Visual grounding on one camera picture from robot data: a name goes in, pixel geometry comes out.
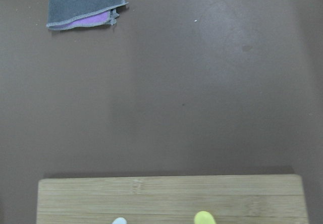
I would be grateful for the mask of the white ceramic spoon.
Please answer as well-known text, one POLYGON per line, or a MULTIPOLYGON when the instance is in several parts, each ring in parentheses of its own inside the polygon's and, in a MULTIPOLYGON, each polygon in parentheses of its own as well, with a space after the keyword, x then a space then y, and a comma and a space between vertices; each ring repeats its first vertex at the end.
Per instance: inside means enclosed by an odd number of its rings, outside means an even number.
POLYGON ((127 220, 123 217, 116 218, 112 224, 127 224, 127 220))

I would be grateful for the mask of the wooden cutting board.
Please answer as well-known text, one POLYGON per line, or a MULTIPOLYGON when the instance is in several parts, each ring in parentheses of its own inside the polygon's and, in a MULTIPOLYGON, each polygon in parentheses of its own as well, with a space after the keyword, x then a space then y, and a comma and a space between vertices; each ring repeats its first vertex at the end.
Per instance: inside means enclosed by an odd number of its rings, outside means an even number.
POLYGON ((37 223, 308 223, 299 175, 43 179, 37 223))

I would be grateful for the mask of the yellow plastic spoon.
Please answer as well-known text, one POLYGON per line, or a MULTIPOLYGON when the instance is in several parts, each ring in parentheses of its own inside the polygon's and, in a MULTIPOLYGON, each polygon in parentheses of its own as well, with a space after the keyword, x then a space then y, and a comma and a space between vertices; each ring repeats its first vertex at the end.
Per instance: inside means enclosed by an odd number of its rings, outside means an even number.
POLYGON ((194 216, 194 224, 216 224, 216 220, 211 213, 199 211, 194 216))

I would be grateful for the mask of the grey folded cloth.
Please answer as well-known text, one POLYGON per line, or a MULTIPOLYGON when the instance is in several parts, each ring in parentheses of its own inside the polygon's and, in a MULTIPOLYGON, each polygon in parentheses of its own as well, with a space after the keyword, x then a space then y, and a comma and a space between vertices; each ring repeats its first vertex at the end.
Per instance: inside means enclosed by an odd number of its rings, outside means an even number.
POLYGON ((46 27, 53 31, 116 24, 126 0, 48 0, 46 27))

